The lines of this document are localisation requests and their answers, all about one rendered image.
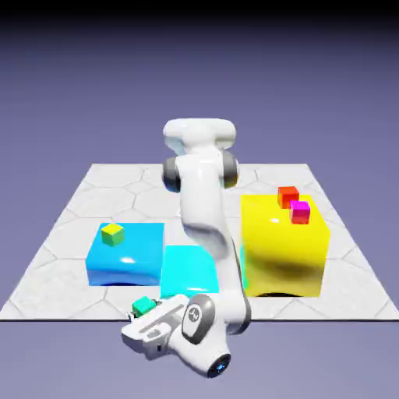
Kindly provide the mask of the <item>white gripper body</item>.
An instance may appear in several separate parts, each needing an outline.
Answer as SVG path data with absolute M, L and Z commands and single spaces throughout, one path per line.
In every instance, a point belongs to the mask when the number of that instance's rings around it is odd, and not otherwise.
M 188 302 L 182 294 L 158 302 L 122 328 L 122 341 L 134 351 L 167 351 L 169 338 L 181 326 Z

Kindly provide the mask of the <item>small green cube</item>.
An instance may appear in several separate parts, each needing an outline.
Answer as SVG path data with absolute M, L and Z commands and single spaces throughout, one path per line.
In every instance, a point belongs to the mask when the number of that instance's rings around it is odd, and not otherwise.
M 132 303 L 132 313 L 135 315 L 135 317 L 141 317 L 156 306 L 156 300 L 148 298 L 147 296 L 143 296 Z

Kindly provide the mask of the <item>small yellow cube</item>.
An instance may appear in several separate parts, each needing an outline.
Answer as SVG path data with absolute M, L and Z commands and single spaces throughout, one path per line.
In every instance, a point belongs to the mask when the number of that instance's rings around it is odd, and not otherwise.
M 111 247 L 120 245 L 125 240 L 125 229 L 119 224 L 107 224 L 101 228 L 101 240 Z

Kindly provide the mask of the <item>small red cube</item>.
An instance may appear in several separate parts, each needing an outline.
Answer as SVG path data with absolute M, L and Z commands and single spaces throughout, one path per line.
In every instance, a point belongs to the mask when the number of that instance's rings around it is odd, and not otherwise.
M 291 201 L 299 200 L 299 191 L 295 186 L 281 186 L 277 191 L 277 202 L 282 209 L 289 209 Z

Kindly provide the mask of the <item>small magenta cube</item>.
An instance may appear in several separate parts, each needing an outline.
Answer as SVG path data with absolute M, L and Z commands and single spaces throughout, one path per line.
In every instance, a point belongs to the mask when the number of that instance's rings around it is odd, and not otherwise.
M 308 224 L 311 207 L 307 201 L 290 201 L 290 219 L 292 224 Z

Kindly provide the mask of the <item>large cyan box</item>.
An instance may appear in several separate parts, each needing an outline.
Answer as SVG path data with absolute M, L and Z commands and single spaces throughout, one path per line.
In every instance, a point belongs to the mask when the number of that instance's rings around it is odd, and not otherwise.
M 160 298 L 218 293 L 214 259 L 201 246 L 167 245 L 161 271 Z

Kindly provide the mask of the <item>large blue box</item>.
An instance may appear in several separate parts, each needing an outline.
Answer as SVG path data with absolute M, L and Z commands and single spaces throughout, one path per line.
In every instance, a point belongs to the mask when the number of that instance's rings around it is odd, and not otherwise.
M 116 245 L 103 240 L 100 224 L 85 264 L 90 286 L 158 286 L 164 260 L 163 223 L 120 223 L 124 239 Z

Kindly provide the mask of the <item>large yellow box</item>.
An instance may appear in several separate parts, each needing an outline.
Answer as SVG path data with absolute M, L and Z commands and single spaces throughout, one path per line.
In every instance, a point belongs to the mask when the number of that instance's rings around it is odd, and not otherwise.
M 293 224 L 276 195 L 241 196 L 241 262 L 249 297 L 319 297 L 330 229 L 310 195 L 299 199 L 309 204 L 308 224 Z

